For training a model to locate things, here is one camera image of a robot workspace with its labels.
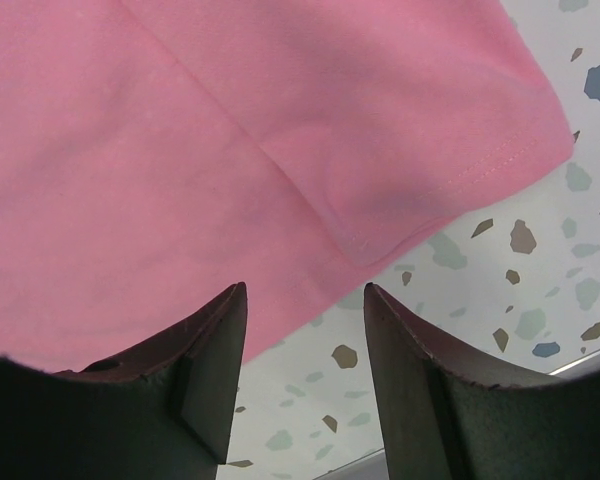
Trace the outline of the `pink t shirt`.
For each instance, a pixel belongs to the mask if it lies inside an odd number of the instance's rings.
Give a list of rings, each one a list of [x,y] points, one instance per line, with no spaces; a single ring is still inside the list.
[[[0,355],[243,282],[253,357],[572,151],[497,1],[0,1]]]

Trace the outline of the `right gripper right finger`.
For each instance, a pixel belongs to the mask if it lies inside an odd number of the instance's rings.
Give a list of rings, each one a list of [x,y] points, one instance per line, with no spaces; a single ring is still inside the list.
[[[372,283],[364,323],[391,478],[600,479],[600,369],[508,363]]]

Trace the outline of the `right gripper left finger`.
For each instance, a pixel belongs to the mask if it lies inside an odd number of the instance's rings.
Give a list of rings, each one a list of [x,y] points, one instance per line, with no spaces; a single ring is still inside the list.
[[[247,327],[237,283],[82,371],[0,357],[0,479],[212,479],[227,460]]]

